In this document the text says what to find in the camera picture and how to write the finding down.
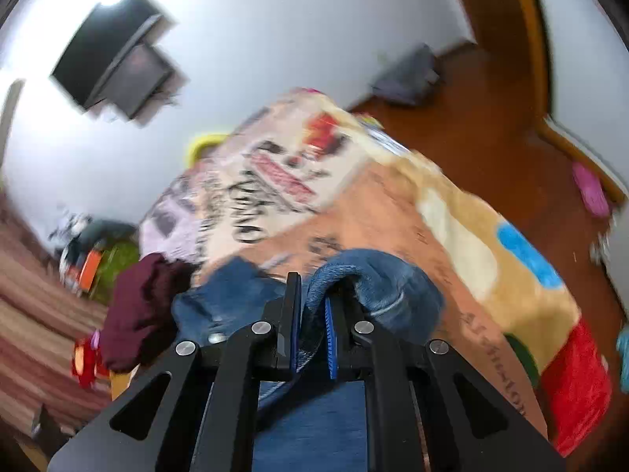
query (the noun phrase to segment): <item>wooden floor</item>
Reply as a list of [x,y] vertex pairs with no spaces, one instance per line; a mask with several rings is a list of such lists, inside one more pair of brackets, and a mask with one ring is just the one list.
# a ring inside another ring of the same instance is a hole
[[621,425],[629,426],[629,396],[618,390],[615,349],[625,318],[605,272],[589,260],[589,245],[606,223],[584,208],[571,160],[533,131],[532,83],[523,68],[465,48],[447,56],[443,69],[445,83],[423,108],[371,99],[357,110],[372,114],[393,138],[490,203],[561,274],[609,362],[614,384],[605,419],[568,457],[568,470],[615,470],[593,465],[609,456]]

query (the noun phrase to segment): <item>white wall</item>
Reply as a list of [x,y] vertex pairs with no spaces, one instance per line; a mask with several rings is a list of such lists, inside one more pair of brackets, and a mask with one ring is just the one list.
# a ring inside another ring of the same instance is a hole
[[559,131],[629,186],[629,52],[596,0],[541,0]]
[[157,45],[189,82],[139,127],[82,114],[48,77],[97,1],[21,0],[0,31],[2,69],[26,80],[4,175],[40,236],[59,204],[137,222],[193,136],[233,129],[294,86],[351,105],[383,59],[469,35],[458,0],[155,0],[176,22]]

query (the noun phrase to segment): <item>triangular cutout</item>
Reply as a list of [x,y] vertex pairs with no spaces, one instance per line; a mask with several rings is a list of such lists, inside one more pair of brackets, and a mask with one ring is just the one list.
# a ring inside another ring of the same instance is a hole
[[149,434],[153,419],[166,393],[171,375],[166,372],[156,376],[136,397],[111,418],[109,425],[136,440],[144,440]]
[[474,437],[483,439],[507,429],[509,424],[506,417],[466,377],[458,372],[454,375],[454,384],[463,401]]

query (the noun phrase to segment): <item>black monitor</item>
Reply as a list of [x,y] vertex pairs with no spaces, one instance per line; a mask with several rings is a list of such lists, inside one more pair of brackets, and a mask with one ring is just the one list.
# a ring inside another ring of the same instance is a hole
[[102,0],[87,16],[52,76],[84,109],[101,99],[116,67],[161,17],[148,0]]

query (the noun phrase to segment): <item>denim fabric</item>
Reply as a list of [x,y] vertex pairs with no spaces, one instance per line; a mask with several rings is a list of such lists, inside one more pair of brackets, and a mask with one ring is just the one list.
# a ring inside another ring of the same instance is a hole
[[[325,360],[325,347],[320,347],[325,338],[324,300],[327,290],[345,277],[353,280],[370,319],[401,339],[423,344],[438,322],[443,297],[417,266],[365,249],[346,250],[329,259],[303,283],[298,359],[303,374],[290,385],[260,386],[256,472],[367,468],[364,385],[309,380],[304,369],[315,357]],[[283,283],[234,258],[205,285],[174,299],[177,338],[205,345],[216,334],[228,337],[259,320],[264,304],[283,293]]]

